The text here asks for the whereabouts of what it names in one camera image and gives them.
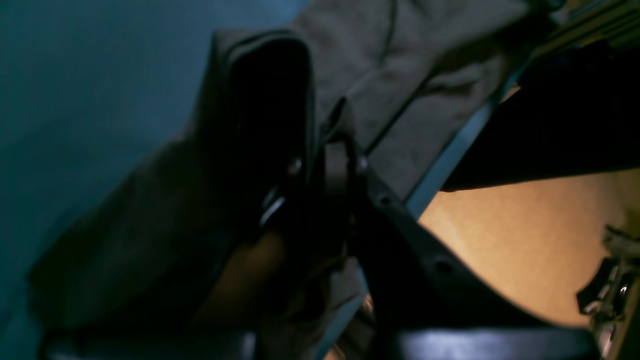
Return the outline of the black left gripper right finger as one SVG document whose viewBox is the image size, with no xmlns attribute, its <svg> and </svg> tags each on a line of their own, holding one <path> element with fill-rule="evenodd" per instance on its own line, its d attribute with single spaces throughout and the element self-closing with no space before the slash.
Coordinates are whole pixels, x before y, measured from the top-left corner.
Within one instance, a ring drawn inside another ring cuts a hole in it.
<svg viewBox="0 0 640 360">
<path fill-rule="evenodd" d="M 325 226 L 361 264 L 374 301 L 368 360 L 598 360 L 586 330 L 551 325 L 502 297 L 418 224 L 438 186 L 470 148 L 489 100 L 446 142 L 414 190 L 398 197 L 354 140 L 341 100 L 325 145 Z"/>
</svg>

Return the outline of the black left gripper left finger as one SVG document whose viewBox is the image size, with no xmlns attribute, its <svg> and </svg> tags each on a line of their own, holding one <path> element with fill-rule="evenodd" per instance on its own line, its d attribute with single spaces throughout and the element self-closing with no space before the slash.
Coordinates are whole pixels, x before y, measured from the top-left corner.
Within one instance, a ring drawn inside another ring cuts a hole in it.
<svg viewBox="0 0 640 360">
<path fill-rule="evenodd" d="M 39 259 L 42 360 L 313 360 L 325 280 L 289 155 L 167 145 Z"/>
</svg>

